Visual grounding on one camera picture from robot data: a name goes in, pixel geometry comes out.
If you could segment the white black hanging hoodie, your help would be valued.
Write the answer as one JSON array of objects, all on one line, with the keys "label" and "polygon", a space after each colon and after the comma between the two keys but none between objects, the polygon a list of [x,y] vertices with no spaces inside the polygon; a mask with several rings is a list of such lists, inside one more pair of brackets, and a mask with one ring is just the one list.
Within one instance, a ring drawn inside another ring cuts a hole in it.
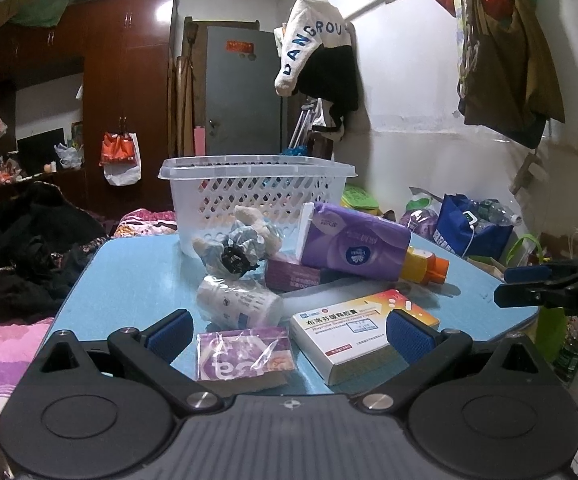
[{"label": "white black hanging hoodie", "polygon": [[328,0],[295,0],[280,40],[276,93],[302,93],[321,103],[313,129],[332,141],[359,109],[359,77],[347,22]]}]

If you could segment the olive hanging bags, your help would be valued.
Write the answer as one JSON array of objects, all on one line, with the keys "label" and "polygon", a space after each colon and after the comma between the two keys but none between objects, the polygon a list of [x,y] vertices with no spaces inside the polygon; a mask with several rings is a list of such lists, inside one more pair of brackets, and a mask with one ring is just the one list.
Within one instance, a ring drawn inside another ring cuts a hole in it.
[{"label": "olive hanging bags", "polygon": [[547,122],[564,122],[566,114],[536,0],[435,1],[457,22],[464,123],[537,148]]}]

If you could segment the white medicine bottle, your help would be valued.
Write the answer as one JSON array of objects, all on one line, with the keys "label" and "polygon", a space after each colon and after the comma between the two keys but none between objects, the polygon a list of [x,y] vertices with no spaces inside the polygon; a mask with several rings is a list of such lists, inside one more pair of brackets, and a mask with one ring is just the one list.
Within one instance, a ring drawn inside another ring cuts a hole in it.
[{"label": "white medicine bottle", "polygon": [[254,280],[226,281],[207,275],[197,289],[201,316],[221,330],[249,330],[280,323],[280,296]]}]

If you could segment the black television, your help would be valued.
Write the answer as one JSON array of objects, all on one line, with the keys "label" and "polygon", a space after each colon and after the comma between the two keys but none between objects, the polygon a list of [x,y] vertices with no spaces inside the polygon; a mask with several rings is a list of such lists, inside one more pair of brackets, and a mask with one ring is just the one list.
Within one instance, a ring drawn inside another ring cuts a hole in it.
[{"label": "black television", "polygon": [[59,157],[55,146],[65,143],[64,129],[58,128],[17,141],[18,162],[26,174],[40,174],[45,165],[58,162]]}]

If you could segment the dark purple box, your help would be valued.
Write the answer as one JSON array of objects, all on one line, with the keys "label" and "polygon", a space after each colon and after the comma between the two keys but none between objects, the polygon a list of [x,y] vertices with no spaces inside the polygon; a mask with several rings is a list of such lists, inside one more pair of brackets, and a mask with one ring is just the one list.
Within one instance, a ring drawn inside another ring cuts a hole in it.
[{"label": "dark purple box", "polygon": [[330,283],[341,278],[341,274],[331,270],[321,270],[303,266],[295,257],[278,254],[266,261],[265,285],[274,292],[293,292]]}]

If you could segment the grey metal door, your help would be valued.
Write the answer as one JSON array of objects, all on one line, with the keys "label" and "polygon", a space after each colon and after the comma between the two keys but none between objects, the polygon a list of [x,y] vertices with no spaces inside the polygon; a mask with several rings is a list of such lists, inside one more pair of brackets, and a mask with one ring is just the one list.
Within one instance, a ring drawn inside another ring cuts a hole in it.
[{"label": "grey metal door", "polygon": [[210,26],[205,80],[205,133],[210,155],[276,155],[281,99],[275,39],[249,28]]}]

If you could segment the orange yellow bottle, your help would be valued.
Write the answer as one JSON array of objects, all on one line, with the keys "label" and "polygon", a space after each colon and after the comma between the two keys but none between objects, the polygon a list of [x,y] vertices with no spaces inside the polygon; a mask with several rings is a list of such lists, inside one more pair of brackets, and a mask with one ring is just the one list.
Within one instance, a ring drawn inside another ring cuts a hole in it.
[{"label": "orange yellow bottle", "polygon": [[438,257],[434,252],[408,247],[400,278],[420,285],[442,285],[445,283],[448,268],[449,261]]}]

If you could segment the red brown wardrobe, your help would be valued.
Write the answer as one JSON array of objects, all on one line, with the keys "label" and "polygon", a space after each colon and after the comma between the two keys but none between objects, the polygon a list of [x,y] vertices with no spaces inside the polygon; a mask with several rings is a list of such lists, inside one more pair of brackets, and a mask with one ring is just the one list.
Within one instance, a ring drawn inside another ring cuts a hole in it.
[{"label": "red brown wardrobe", "polygon": [[[0,27],[0,91],[83,75],[86,206],[107,218],[172,206],[159,179],[170,156],[170,76],[176,0],[93,0],[71,4],[55,27]],[[99,164],[107,132],[134,133],[142,177],[113,186]]]}]

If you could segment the blue shopping bag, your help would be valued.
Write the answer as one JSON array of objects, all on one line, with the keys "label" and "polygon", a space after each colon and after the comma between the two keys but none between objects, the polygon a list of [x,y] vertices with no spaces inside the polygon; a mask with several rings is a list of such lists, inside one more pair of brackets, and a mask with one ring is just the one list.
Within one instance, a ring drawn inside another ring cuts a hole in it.
[{"label": "blue shopping bag", "polygon": [[432,235],[434,243],[460,257],[499,259],[513,227],[481,221],[472,224],[466,212],[472,214],[466,195],[445,195]]}]

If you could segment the purple tea box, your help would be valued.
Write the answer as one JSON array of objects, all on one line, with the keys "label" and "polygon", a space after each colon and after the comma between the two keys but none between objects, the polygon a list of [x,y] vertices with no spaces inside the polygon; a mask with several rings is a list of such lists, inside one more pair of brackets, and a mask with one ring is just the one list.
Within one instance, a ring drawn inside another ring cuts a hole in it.
[{"label": "purple tea box", "polygon": [[295,370],[283,327],[225,330],[197,336],[196,382],[218,396],[257,392],[287,384]]}]

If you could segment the green lunch box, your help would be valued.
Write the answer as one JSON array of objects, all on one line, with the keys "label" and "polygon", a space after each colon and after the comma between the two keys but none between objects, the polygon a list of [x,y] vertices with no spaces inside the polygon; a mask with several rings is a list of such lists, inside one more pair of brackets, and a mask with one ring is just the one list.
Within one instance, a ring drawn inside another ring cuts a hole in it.
[{"label": "green lunch box", "polygon": [[363,211],[378,211],[377,200],[363,188],[353,184],[344,186],[340,204],[345,208]]}]

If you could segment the beige plush toy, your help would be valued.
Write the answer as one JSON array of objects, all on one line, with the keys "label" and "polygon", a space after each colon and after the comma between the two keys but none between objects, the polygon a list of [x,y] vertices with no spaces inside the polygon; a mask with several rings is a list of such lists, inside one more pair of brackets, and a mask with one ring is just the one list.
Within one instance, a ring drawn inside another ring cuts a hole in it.
[{"label": "beige plush toy", "polygon": [[235,281],[283,247],[283,234],[255,207],[236,206],[235,220],[227,234],[205,240],[194,237],[193,250],[205,270],[221,280]]}]

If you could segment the purple tissue pack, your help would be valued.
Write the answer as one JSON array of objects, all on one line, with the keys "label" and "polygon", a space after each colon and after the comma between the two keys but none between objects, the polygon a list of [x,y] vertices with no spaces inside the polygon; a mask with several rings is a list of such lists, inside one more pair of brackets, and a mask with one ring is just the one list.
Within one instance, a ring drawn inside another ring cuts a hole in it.
[{"label": "purple tissue pack", "polygon": [[302,207],[295,256],[303,266],[377,281],[399,278],[411,231],[331,203]]}]

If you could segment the white plastic basket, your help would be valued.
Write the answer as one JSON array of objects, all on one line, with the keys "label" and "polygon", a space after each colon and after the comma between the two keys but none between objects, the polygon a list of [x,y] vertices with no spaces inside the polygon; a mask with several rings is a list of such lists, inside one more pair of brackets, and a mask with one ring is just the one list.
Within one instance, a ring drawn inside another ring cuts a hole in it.
[{"label": "white plastic basket", "polygon": [[193,239],[227,234],[238,206],[254,207],[283,234],[292,252],[305,203],[339,203],[355,167],[316,157],[214,155],[165,160],[159,178],[170,183],[179,247],[193,257]]}]

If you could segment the orange white hanging bag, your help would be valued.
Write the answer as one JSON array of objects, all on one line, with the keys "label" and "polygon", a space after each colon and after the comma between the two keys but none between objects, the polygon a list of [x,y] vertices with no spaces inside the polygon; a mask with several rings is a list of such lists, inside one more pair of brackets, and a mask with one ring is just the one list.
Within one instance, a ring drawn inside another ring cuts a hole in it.
[{"label": "orange white hanging bag", "polygon": [[107,183],[112,186],[130,186],[140,182],[142,164],[137,134],[105,132],[99,166],[103,168]]}]

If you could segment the black clothes pile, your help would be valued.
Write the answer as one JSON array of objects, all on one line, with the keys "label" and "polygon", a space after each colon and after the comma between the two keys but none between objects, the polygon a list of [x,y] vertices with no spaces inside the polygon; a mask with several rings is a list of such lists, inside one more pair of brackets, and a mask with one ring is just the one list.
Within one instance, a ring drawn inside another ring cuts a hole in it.
[{"label": "black clothes pile", "polygon": [[0,324],[55,316],[108,236],[59,188],[28,182],[0,192]]}]

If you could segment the white orange medicine box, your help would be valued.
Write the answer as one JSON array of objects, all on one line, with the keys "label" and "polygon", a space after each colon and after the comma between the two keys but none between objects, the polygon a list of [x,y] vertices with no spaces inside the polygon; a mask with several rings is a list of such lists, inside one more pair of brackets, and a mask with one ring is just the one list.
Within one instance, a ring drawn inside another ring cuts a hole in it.
[{"label": "white orange medicine box", "polygon": [[392,362],[385,323],[392,310],[404,310],[436,330],[440,320],[397,289],[295,314],[290,335],[325,384],[339,385]]}]

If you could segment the purple snack bag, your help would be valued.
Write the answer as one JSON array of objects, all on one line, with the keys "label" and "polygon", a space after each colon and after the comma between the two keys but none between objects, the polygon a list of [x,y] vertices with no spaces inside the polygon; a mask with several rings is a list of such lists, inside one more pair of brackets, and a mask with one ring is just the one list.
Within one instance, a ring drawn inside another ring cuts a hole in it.
[{"label": "purple snack bag", "polygon": [[426,240],[432,240],[436,222],[438,214],[429,208],[408,210],[399,220],[401,226]]}]

